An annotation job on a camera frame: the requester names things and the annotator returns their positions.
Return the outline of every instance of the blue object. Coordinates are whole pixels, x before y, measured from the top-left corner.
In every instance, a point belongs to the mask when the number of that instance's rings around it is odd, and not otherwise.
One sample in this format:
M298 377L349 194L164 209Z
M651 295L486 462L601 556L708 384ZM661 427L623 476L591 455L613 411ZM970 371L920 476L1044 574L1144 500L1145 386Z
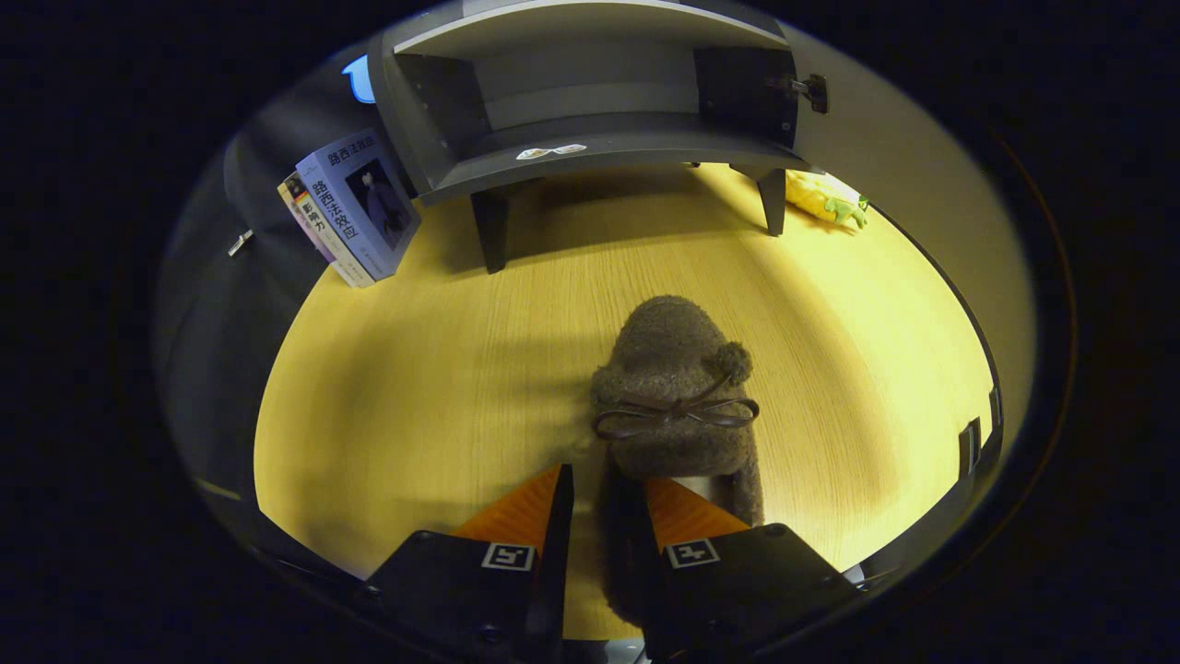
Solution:
M353 84L353 97L356 97L358 101L376 103L376 99L373 98L373 85L369 84L368 79L368 55L356 58L347 67L340 70L340 73L348 74L348 80Z

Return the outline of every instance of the metal latch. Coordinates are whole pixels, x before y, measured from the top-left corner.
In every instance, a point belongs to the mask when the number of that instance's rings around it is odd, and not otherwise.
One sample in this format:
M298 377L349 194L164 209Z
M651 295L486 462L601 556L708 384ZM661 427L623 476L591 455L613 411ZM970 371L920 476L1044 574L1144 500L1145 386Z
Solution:
M817 113L827 112L827 79L822 75L813 73L805 81L786 75L782 78L768 78L766 79L766 85L785 91L792 99L802 94L805 99L812 103L813 111Z

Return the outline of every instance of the black shelf leg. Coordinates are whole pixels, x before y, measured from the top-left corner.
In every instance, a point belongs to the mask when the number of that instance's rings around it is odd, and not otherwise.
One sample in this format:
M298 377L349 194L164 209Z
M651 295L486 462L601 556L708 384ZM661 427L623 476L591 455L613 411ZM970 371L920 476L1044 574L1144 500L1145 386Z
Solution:
M738 164L730 164L729 167L758 183L762 211L766 213L766 230L775 237L782 235L782 216L787 212L787 171L781 167Z
M509 200L493 191L476 191L471 195L471 209L479 230L479 245L484 249L487 274L494 274L507 263Z

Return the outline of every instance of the sticker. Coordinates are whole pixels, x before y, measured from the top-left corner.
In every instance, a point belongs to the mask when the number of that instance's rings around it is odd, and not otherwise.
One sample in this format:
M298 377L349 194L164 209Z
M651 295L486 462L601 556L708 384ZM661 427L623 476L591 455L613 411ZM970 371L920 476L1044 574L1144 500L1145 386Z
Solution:
M537 550L526 545L502 545L492 543L484 555L481 567L489 570L511 570L513 572L529 572L532 570L532 559Z
M550 152L552 152L552 150L543 150L540 147L530 147L530 149L525 150L524 152L520 152L519 155L517 155L517 158L518 159L536 159L537 157L543 157L543 156L545 156L545 155L548 155Z
M570 143L569 145L562 145L560 147L529 147L527 150L517 155L517 159L536 159L537 157L544 157L550 152L557 152L558 155L568 155L570 152L579 152L585 149L586 146L581 143Z
M709 540L691 540L678 545L668 545L668 560L675 570L720 563L721 557Z

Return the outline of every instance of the yellow plush toy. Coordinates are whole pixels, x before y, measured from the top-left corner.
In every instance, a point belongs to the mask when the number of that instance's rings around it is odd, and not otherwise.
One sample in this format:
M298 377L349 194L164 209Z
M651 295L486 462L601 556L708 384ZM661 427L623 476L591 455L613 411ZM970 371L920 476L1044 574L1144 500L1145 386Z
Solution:
M843 224L851 216L857 228L867 223L868 199L830 175L788 170L787 202L824 221Z

